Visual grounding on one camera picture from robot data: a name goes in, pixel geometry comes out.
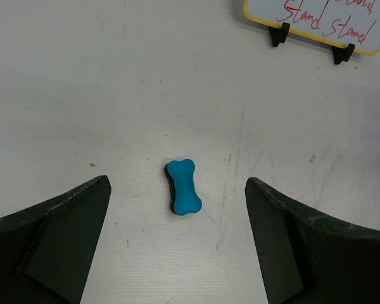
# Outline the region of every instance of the handwritten word stand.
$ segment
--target handwritten word stand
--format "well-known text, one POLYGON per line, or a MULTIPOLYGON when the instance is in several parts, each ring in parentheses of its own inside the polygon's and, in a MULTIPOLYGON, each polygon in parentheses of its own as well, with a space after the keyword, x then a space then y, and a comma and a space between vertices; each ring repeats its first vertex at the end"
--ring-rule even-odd
POLYGON ((330 45, 336 65, 380 50, 380 0, 244 0, 243 11, 269 27, 275 48, 300 35, 330 45))

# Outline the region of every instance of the blue bone-shaped toy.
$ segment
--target blue bone-shaped toy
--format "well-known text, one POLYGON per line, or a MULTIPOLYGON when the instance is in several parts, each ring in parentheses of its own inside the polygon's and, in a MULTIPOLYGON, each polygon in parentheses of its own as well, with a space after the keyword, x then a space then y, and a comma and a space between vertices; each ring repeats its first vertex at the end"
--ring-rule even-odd
POLYGON ((194 187, 193 173, 196 165, 192 160, 173 160, 165 166, 165 175, 170 184, 170 209, 174 214, 186 215, 201 210, 201 199, 194 187))

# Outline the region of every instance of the scuff mark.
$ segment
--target scuff mark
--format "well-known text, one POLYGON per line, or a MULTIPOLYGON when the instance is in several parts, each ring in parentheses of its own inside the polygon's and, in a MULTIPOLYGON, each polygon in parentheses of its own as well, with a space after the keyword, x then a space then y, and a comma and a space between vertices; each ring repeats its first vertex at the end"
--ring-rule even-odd
POLYGON ((228 164, 227 164, 227 173, 225 175, 225 184, 224 184, 224 191, 222 192, 222 202, 221 202, 221 209, 224 209, 224 206, 225 206, 225 200, 226 200, 226 197, 225 195, 227 194, 227 186, 228 186, 228 173, 229 173, 229 167, 230 167, 230 164, 231 164, 231 155, 232 155, 232 152, 229 153, 229 156, 228 156, 228 164))
POLYGON ((324 197, 324 191, 325 191, 325 188, 327 187, 328 183, 332 183, 332 177, 334 175, 334 170, 335 170, 335 164, 337 161, 340 161, 342 160, 342 157, 340 156, 339 159, 334 159, 331 163, 331 166, 329 167, 329 170, 327 172, 327 174, 325 175, 324 177, 324 180, 322 181, 322 185, 321 185, 321 190, 319 191, 319 199, 322 200, 323 197, 324 197))
POLYGON ((236 211, 236 207, 231 211, 231 214, 230 214, 229 217, 228 217, 228 221, 227 221, 227 223, 225 224, 224 229, 221 229, 221 230, 220 230, 220 233, 222 234, 222 236, 218 239, 218 241, 217 241, 217 246, 218 246, 218 245, 221 243, 221 241, 222 241, 223 239, 225 239, 225 237, 227 236, 227 229, 228 229, 229 224, 231 223, 231 221, 232 221, 232 219, 233 219, 233 217, 234 217, 235 211, 236 211))
POLYGON ((57 204, 57 205, 53 206, 51 209, 49 209, 48 211, 51 211, 51 210, 57 209, 59 206, 64 205, 64 204, 67 203, 67 202, 68 202, 68 201, 64 201, 63 203, 57 204))
POLYGON ((311 224, 314 224, 316 220, 322 219, 327 219, 327 215, 314 215, 312 217, 307 218, 307 221, 311 222, 311 224))
POLYGON ((218 203, 218 202, 213 201, 213 200, 212 200, 211 198, 209 198, 207 195, 203 194, 202 197, 203 197, 203 199, 204 199, 204 198, 208 199, 208 200, 211 201, 214 205, 219 206, 219 203, 218 203))
POLYGON ((205 215, 208 217, 208 219, 210 220, 210 222, 218 229, 218 231, 220 230, 220 226, 217 224, 217 222, 214 220, 214 218, 211 216, 211 215, 209 215, 208 213, 207 213, 207 211, 205 211, 205 209, 203 208, 203 209, 201 209, 202 211, 203 211, 203 213, 205 213, 205 215))
POLYGON ((34 101, 37 101, 38 99, 44 97, 45 95, 46 95, 46 94, 42 94, 42 95, 40 95, 40 96, 38 96, 38 97, 33 98, 33 99, 30 101, 30 103, 33 103, 34 101))
POLYGON ((256 170, 256 168, 258 167, 259 161, 262 158, 264 153, 265 153, 265 148, 260 150, 259 155, 258 155, 258 157, 256 157, 255 163, 252 166, 252 170, 250 171, 250 174, 252 174, 256 170))
POLYGON ((243 132, 243 124, 244 124, 244 118, 245 118, 245 109, 246 109, 246 105, 247 104, 248 104, 248 98, 246 98, 245 104, 243 105, 242 116, 241 116, 241 126, 239 127, 238 142, 237 142, 237 151, 236 151, 236 161, 235 161, 234 187, 232 188, 232 191, 234 193, 236 192, 236 186, 237 186, 237 183, 238 183, 239 157, 241 156, 242 132, 243 132))
POLYGON ((312 179, 311 180, 312 180, 312 192, 313 192, 313 196, 314 196, 314 202, 316 202, 317 201, 317 194, 315 191, 315 166, 312 166, 312 179))

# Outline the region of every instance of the black stand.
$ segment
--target black stand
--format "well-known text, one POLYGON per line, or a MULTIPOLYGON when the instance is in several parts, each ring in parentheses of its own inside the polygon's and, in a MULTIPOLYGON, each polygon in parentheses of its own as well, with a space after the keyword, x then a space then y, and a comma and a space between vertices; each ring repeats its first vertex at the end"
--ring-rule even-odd
POLYGON ((269 27, 273 48, 286 41, 290 30, 290 23, 283 22, 281 28, 269 27))
POLYGON ((341 49, 340 47, 333 46, 332 53, 334 55, 335 64, 339 65, 341 64, 342 61, 348 62, 354 50, 355 50, 355 45, 352 43, 349 43, 346 49, 341 49))
POLYGON ((79 304, 110 194, 99 176, 0 218, 0 303, 79 304))
POLYGON ((331 217, 259 179, 246 206, 270 304, 380 303, 380 231, 331 217))

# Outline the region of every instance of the red handwritten text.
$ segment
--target red handwritten text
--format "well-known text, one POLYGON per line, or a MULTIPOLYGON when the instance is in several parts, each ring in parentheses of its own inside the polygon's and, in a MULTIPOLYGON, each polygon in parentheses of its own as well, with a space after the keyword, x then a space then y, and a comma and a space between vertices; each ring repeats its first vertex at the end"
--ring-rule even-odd
POLYGON ((364 8, 367 8, 367 11, 370 14, 373 12, 373 6, 376 0, 335 0, 336 2, 346 2, 346 5, 349 6, 351 4, 361 5, 364 8))
POLYGON ((320 21, 321 21, 322 15, 324 14, 324 12, 325 12, 328 4, 329 4, 329 0, 327 0, 325 6, 322 9, 321 14, 319 15, 318 18, 314 18, 314 16, 312 14, 310 14, 308 11, 304 11, 302 14, 300 14, 301 11, 303 10, 302 6, 304 4, 304 0, 301 0, 300 5, 298 7, 290 6, 289 2, 290 2, 290 0, 286 0, 286 2, 284 3, 284 9, 289 13, 289 15, 283 19, 276 19, 278 22, 283 22, 283 21, 286 21, 289 18, 293 17, 294 23, 298 23, 301 20, 306 20, 306 21, 311 22, 311 28, 312 29, 318 30, 321 28, 320 21))
POLYGON ((357 41, 360 44, 363 44, 363 42, 365 42, 365 40, 366 40, 367 35, 372 30, 373 26, 376 24, 377 20, 375 20, 373 22, 373 24, 370 26, 370 28, 367 30, 366 33, 360 33, 358 31, 356 31, 353 27, 350 27, 348 30, 346 30, 346 28, 348 27, 348 24, 349 24, 349 21, 350 21, 351 17, 352 16, 350 15, 345 23, 342 23, 341 19, 335 19, 332 22, 332 31, 330 33, 327 33, 327 34, 325 34, 325 32, 322 32, 321 36, 322 37, 328 37, 328 36, 333 35, 334 33, 336 33, 338 31, 338 29, 340 29, 339 34, 338 34, 338 38, 339 39, 341 39, 344 36, 355 37, 355 38, 357 38, 357 41))

